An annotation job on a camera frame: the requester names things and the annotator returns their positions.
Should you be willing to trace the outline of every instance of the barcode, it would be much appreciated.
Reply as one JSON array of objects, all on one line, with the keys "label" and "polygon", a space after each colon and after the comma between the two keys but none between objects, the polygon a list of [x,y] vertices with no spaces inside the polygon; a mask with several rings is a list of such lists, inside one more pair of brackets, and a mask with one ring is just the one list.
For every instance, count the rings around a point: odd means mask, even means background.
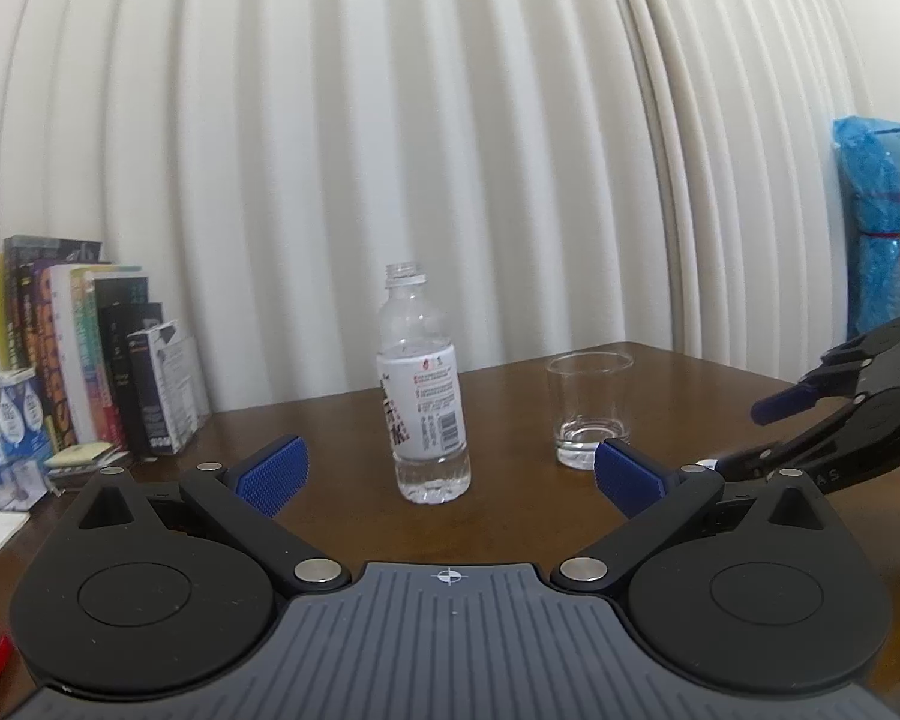
[{"label": "barcode", "polygon": [[445,452],[458,442],[457,413],[441,416],[437,421],[440,423],[440,449]]}]

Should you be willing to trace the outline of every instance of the clear glass tumbler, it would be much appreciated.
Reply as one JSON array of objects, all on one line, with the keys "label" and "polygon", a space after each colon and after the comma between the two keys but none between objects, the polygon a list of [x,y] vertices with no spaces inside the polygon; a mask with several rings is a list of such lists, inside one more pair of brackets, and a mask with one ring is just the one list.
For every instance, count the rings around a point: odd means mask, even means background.
[{"label": "clear glass tumbler", "polygon": [[554,443],[564,466],[593,469],[602,440],[629,440],[633,368],[634,358],[623,352],[574,352],[548,362]]}]

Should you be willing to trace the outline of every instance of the bottle cap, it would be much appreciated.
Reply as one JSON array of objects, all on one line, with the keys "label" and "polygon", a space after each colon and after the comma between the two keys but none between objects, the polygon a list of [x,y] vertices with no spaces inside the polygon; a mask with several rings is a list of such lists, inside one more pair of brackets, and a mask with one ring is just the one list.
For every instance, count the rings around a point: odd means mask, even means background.
[{"label": "bottle cap", "polygon": [[415,262],[397,263],[386,266],[386,288],[410,287],[415,284],[426,284],[427,274]]}]

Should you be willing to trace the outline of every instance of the white label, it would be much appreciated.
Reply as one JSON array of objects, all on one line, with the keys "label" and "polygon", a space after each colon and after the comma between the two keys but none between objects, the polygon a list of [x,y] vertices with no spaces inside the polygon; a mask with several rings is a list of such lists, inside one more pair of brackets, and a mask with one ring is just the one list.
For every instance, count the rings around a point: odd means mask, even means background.
[{"label": "white label", "polygon": [[466,442],[457,351],[391,360],[377,355],[384,414],[394,452],[408,460],[432,460]]},{"label": "white label", "polygon": [[24,389],[24,420],[26,427],[35,433],[39,433],[43,429],[43,406],[29,382],[26,383],[26,389]]},{"label": "white label", "polygon": [[0,432],[14,446],[24,440],[26,435],[24,415],[5,389],[0,392]]}]

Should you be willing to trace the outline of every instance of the metal screw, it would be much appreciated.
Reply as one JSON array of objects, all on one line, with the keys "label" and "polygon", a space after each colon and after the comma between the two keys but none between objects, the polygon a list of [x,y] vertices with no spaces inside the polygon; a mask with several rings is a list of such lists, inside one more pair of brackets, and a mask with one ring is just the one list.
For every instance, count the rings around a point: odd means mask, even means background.
[{"label": "metal screw", "polygon": [[572,557],[560,564],[560,573],[573,581],[597,581],[607,576],[607,564],[595,557]]},{"label": "metal screw", "polygon": [[309,581],[311,584],[323,584],[333,581],[343,573],[343,567],[328,557],[310,557],[309,560],[300,560],[293,573],[300,581]]}]

